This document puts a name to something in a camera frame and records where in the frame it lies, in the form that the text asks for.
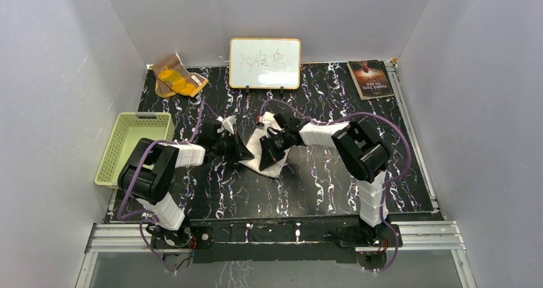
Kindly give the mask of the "brown and yellow cloth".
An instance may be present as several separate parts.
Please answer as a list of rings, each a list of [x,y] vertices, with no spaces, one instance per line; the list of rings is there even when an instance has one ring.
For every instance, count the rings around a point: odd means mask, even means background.
[[[198,73],[188,72],[177,53],[152,64],[150,69],[156,77],[156,95],[161,98],[175,95],[195,97],[209,82]]]

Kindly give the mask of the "white towel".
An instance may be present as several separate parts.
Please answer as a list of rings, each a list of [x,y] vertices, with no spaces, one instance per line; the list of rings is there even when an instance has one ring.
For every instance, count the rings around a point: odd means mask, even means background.
[[[271,146],[269,129],[282,130],[271,112],[264,112],[260,124],[249,138],[246,148],[253,155],[252,159],[240,160],[239,164],[254,172],[270,177],[279,178],[286,163],[290,149],[277,150]]]

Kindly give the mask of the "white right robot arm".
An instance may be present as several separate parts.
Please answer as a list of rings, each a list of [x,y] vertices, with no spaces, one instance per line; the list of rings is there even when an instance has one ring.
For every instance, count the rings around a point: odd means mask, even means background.
[[[359,218],[361,239],[376,246],[386,237],[383,226],[388,210],[384,204],[385,172],[390,148],[379,135],[361,121],[318,125],[302,120],[292,113],[277,113],[270,122],[261,120],[264,134],[259,138],[261,148],[257,168],[263,172],[287,158],[294,146],[324,146],[335,148],[348,173],[356,179],[361,207]]]

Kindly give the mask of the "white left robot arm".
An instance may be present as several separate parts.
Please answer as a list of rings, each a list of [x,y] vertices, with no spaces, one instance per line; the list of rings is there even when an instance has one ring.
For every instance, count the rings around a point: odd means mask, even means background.
[[[253,153],[233,128],[234,122],[234,118],[205,122],[190,143],[142,138],[118,175],[119,189],[142,204],[152,219],[157,219],[158,226],[167,230],[168,241],[176,247],[190,242],[191,230],[182,224],[185,213],[170,194],[175,170],[200,166],[211,156],[233,162],[253,159]]]

